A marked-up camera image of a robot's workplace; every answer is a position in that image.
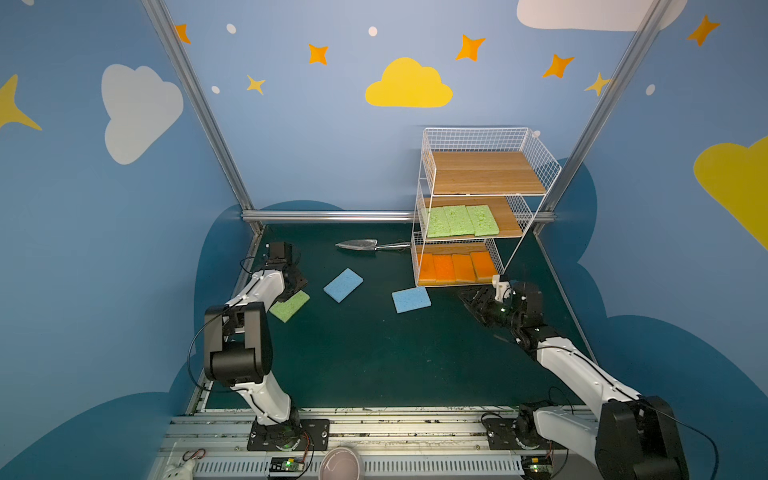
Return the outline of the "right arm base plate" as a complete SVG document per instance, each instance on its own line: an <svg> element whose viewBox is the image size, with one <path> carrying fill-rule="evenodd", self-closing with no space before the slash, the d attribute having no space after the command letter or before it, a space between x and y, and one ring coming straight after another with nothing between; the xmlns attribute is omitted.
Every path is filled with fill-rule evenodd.
<svg viewBox="0 0 768 480"><path fill-rule="evenodd" d="M564 446L541 437L533 427L518 427L516 418L484 414L480 423L490 450L566 450Z"/></svg>

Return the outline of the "white wire wooden shelf rack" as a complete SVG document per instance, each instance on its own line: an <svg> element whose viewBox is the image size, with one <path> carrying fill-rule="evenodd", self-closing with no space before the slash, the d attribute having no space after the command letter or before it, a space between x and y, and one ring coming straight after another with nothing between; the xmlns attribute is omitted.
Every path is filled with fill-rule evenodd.
<svg viewBox="0 0 768 480"><path fill-rule="evenodd" d="M422 135L420 160L410 241L417 286L419 257L424 253L452 256L487 250L497 275L503 274L540 219L541 204L562 170L538 133L528 127L428 127ZM500 233L428 238L429 210L457 205L488 205ZM455 281L419 287L491 283Z"/></svg>

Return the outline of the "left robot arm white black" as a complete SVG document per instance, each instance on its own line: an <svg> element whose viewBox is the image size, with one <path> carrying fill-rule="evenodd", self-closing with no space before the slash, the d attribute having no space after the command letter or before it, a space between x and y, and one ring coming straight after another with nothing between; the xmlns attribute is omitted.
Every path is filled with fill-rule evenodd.
<svg viewBox="0 0 768 480"><path fill-rule="evenodd" d="M256 424L267 431L300 432L297 408L272 372L268 311L306 284L293 245L272 242L263 266L251 273L233 298L205 311L203 324L190 342L194 346L203 339L205 378L238 394L255 413Z"/></svg>

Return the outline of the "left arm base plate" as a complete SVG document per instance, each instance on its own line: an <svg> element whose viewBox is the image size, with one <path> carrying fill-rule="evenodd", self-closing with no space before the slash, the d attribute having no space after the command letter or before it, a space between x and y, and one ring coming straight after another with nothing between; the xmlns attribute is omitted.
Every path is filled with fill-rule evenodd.
<svg viewBox="0 0 768 480"><path fill-rule="evenodd" d="M330 437L328 419L301 419L264 426L254 420L248 435L248 451L326 451Z"/></svg>

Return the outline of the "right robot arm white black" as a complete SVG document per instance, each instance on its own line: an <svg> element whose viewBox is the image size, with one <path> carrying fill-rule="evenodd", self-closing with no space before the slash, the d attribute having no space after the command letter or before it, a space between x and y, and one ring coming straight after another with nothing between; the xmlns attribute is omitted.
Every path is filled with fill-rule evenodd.
<svg viewBox="0 0 768 480"><path fill-rule="evenodd" d="M522 405L515 419L485 422L490 442L513 441L525 450L560 445L593 464L604 479L687 479L678 420L658 396L620 382L547 324L543 295L530 282L496 275L489 286L467 289L460 300L486 327L510 330L515 344L557 376L583 403Z"/></svg>

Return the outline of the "green sponge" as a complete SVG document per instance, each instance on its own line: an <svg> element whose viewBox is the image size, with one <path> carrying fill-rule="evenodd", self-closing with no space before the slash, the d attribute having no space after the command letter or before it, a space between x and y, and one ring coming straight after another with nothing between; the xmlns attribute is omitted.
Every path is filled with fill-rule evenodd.
<svg viewBox="0 0 768 480"><path fill-rule="evenodd" d="M448 215L444 207L435 207L429 210L429 219L427 225L427 237L446 238L452 234L452 229L448 220Z"/></svg>
<svg viewBox="0 0 768 480"><path fill-rule="evenodd" d="M475 227L465 205L445 206L444 212L450 227L450 236L475 235Z"/></svg>
<svg viewBox="0 0 768 480"><path fill-rule="evenodd" d="M499 226L488 205L466 207L476 237L492 237L500 233Z"/></svg>
<svg viewBox="0 0 768 480"><path fill-rule="evenodd" d="M298 291L288 300L275 302L269 312L278 320L287 323L309 300L310 296L306 292Z"/></svg>

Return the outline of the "blue sponge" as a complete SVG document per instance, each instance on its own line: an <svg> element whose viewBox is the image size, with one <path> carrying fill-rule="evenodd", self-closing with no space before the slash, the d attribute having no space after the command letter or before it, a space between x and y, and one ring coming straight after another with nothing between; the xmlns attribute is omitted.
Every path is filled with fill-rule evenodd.
<svg viewBox="0 0 768 480"><path fill-rule="evenodd" d="M346 268L323 291L337 303L341 303L357 287L363 283L363 278L350 268Z"/></svg>
<svg viewBox="0 0 768 480"><path fill-rule="evenodd" d="M392 300L398 314L431 306L431 299L425 287L414 287L393 292Z"/></svg>

